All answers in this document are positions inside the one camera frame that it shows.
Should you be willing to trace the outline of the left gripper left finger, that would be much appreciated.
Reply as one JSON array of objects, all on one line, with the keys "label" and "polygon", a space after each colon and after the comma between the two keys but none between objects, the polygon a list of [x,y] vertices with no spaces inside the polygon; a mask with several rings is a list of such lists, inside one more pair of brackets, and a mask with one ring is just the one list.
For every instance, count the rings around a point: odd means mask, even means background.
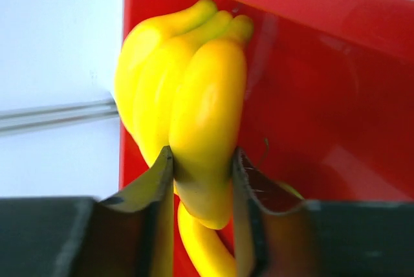
[{"label": "left gripper left finger", "polygon": [[2,276],[171,276],[173,155],[125,188],[93,197],[1,200]]}]

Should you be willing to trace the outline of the yellow banana bunch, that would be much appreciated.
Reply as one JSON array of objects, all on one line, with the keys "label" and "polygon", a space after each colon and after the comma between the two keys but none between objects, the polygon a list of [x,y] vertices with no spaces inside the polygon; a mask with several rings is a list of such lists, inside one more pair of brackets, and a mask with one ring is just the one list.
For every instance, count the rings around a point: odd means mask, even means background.
[{"label": "yellow banana bunch", "polygon": [[253,33],[250,17],[199,0],[135,25],[114,75],[121,121],[146,164],[169,146],[177,195],[191,216],[215,230],[231,215],[230,162]]}]

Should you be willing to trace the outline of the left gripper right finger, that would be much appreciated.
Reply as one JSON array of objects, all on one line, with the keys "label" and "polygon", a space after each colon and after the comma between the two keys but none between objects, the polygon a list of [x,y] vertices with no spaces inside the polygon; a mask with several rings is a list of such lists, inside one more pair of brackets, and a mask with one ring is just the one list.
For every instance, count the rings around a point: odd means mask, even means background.
[{"label": "left gripper right finger", "polygon": [[238,276],[412,276],[413,204],[295,196],[232,157]]}]

